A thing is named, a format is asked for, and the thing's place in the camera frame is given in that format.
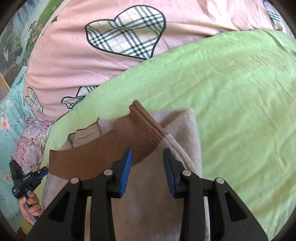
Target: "green bed sheet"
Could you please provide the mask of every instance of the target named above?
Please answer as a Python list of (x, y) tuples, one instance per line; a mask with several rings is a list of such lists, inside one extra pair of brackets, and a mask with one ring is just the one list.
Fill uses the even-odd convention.
[(285, 33), (252, 30), (157, 55), (103, 83), (58, 120), (42, 165), (69, 133), (127, 114), (135, 99), (151, 112), (194, 108), (203, 178), (224, 177), (271, 240), (296, 205), (295, 51)]

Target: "pink bedding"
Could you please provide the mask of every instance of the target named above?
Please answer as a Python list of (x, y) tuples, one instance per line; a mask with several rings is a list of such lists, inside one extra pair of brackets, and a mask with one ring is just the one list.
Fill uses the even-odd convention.
[(54, 122), (103, 82), (157, 54), (260, 28), (274, 29), (262, 0), (67, 0), (32, 52), (25, 100), (39, 120)]

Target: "beige garment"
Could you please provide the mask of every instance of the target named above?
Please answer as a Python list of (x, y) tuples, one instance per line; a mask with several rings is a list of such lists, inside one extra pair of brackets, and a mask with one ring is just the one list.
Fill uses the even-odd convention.
[[(164, 148), (170, 148), (186, 169), (201, 176), (201, 149), (194, 111), (163, 110), (151, 116), (167, 135), (150, 155), (131, 168), (124, 196), (112, 199), (117, 241), (179, 240), (183, 199), (174, 199), (169, 193), (163, 166)], [(108, 133), (113, 124), (114, 120), (98, 120), (97, 124), (69, 135), (61, 149), (75, 148), (98, 138)], [(67, 182), (48, 174), (43, 194), (44, 208)], [(206, 240), (209, 240), (207, 209), (206, 217)]]

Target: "wooden edge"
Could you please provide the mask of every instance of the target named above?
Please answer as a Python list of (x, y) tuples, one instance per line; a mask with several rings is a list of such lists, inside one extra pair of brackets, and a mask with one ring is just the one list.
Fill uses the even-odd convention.
[(4, 87), (9, 91), (10, 87), (8, 86), (8, 84), (6, 83), (5, 79), (3, 78), (2, 74), (0, 73), (0, 83), (2, 83), (4, 85)]

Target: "metal pin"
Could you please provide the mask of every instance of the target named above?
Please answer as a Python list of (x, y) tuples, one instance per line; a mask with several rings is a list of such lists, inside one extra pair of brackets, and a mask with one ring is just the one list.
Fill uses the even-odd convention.
[(77, 178), (77, 177), (71, 178), (70, 182), (71, 182), (72, 184), (76, 184), (76, 183), (79, 182), (79, 178)]
[(221, 177), (217, 177), (216, 182), (219, 183), (219, 184), (223, 184), (225, 182), (225, 180), (223, 178), (221, 178)]
[(187, 176), (187, 177), (189, 177), (192, 174), (191, 171), (189, 170), (184, 170), (182, 173), (184, 176)]
[(113, 171), (110, 170), (110, 169), (107, 169), (107, 170), (104, 171), (104, 174), (105, 174), (106, 176), (111, 176), (111, 175), (113, 174)]

